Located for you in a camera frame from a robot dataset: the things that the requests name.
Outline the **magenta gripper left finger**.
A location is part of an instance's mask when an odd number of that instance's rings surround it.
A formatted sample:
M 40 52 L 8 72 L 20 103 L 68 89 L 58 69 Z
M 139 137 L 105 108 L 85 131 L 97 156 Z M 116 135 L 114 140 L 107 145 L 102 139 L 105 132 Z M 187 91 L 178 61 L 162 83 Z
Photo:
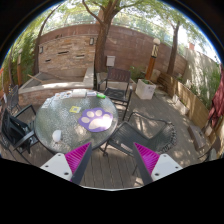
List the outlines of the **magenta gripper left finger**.
M 84 144 L 63 154 L 57 153 L 41 169 L 79 185 L 91 157 L 91 143 Z

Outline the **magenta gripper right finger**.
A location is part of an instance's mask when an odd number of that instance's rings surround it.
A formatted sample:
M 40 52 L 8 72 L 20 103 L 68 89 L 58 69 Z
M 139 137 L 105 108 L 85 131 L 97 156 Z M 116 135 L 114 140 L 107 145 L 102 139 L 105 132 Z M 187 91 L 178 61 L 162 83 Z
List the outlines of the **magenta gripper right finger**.
M 168 154 L 157 154 L 151 149 L 133 144 L 133 154 L 145 185 L 182 169 Z

